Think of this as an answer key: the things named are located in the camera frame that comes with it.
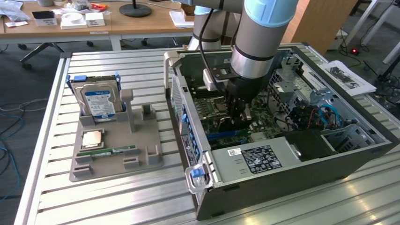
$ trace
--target chair wheel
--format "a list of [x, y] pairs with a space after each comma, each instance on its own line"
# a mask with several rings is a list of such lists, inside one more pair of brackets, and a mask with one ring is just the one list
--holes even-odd
[[24, 68], [25, 70], [32, 70], [32, 65], [30, 65], [30, 64], [22, 63], [22, 68]]
[[21, 44], [18, 44], [18, 49], [21, 49], [21, 50], [26, 50], [26, 45], [21, 45]]

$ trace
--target plastic bag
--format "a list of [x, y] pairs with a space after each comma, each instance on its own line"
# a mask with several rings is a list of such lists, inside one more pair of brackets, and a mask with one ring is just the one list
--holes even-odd
[[18, 7], [8, 2], [0, 1], [0, 15], [5, 15], [12, 21], [26, 21], [29, 17], [20, 11]]
[[72, 4], [73, 4], [73, 8], [77, 11], [89, 9], [89, 7], [90, 7], [90, 4], [89, 4], [88, 0], [72, 0]]

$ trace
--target aluminum extrusion table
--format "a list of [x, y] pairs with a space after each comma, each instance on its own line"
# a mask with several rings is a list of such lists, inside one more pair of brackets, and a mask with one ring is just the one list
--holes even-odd
[[[310, 47], [297, 46], [317, 64], [326, 62]], [[85, 52], [60, 59], [16, 224], [398, 223], [398, 150], [370, 161], [342, 180], [196, 221], [164, 99], [162, 53], [169, 50]], [[72, 183], [68, 172], [80, 108], [65, 86], [65, 76], [113, 75], [114, 71], [121, 75], [121, 87], [133, 88], [132, 107], [152, 102], [156, 108], [164, 166]], [[356, 100], [400, 136], [398, 121], [372, 98], [361, 96]]]

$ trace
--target office chair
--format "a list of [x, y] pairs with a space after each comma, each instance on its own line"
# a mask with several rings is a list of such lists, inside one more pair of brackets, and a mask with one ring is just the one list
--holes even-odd
[[[86, 45], [89, 47], [93, 47], [93, 42], [90, 41], [86, 41]], [[57, 49], [57, 51], [60, 53], [64, 53], [65, 51], [60, 48], [60, 46], [57, 45], [57, 43], [54, 42], [45, 42], [45, 43], [41, 43], [34, 49], [32, 52], [28, 53], [28, 55], [25, 55], [25, 57], [20, 60], [21, 62], [21, 66], [24, 69], [26, 70], [30, 70], [32, 69], [32, 65], [29, 63], [25, 63], [28, 61], [28, 59], [30, 59], [37, 53], [40, 53], [46, 47], [53, 47], [54, 49]], [[21, 45], [18, 44], [18, 48], [25, 50], [26, 49], [26, 46], [25, 45]]]

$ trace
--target green circuit board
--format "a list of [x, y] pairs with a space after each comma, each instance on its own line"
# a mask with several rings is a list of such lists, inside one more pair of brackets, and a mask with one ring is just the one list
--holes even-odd
[[[252, 122], [248, 128], [237, 130], [234, 136], [209, 140], [212, 149], [226, 148], [254, 142], [258, 140], [254, 139], [254, 136], [265, 138], [266, 140], [281, 133], [281, 129], [274, 122], [273, 115], [270, 115], [266, 111], [262, 101], [262, 96], [257, 96], [253, 99], [252, 108], [249, 109]], [[220, 121], [225, 118], [229, 119], [224, 97], [194, 99], [194, 106], [205, 135], [217, 133]]]

